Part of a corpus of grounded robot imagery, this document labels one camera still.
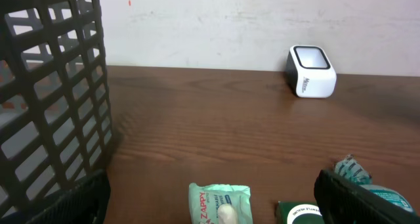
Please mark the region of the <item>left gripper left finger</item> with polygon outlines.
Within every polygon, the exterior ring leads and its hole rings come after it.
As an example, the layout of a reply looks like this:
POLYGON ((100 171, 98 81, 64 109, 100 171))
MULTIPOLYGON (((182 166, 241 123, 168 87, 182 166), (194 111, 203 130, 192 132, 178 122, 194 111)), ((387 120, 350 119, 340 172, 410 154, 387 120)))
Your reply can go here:
POLYGON ((103 224, 111 188, 103 169, 77 180, 22 211, 1 218, 1 224, 103 224))

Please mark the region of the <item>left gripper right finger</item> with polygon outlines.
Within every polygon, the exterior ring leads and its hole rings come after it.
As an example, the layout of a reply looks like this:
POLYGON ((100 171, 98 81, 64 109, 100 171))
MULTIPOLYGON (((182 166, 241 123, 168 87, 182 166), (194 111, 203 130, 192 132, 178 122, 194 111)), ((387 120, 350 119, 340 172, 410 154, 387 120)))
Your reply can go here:
POLYGON ((320 171, 314 197, 325 224, 419 224, 418 215, 331 170, 320 171))

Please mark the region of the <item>teal mouthwash bottle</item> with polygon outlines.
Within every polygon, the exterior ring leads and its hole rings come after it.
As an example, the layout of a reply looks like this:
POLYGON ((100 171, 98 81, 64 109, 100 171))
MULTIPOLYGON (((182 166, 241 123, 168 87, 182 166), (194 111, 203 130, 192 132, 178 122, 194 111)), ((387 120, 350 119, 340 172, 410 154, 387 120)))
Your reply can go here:
POLYGON ((344 159, 335 162, 333 170, 337 175, 340 175, 351 183, 369 190, 403 210, 415 213, 411 204, 400 193, 386 187, 374 185, 371 174, 357 162, 352 154, 348 154, 344 159))

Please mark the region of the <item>small green box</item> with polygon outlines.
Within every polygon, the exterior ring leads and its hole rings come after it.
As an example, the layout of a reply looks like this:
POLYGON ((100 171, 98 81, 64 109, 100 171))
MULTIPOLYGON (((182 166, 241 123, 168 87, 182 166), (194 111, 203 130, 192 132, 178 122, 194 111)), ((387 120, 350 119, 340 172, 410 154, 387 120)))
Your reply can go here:
POLYGON ((324 224, 315 202, 283 202, 276 208, 277 224, 324 224))

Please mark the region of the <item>teal wet wipes pack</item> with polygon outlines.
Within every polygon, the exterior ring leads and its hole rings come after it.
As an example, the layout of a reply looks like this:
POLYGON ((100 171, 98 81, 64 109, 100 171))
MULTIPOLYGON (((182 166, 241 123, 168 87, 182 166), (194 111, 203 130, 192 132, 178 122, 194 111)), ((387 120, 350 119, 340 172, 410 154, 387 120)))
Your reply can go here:
POLYGON ((192 223, 253 224, 251 189, 245 185, 190 183, 188 205, 192 223))

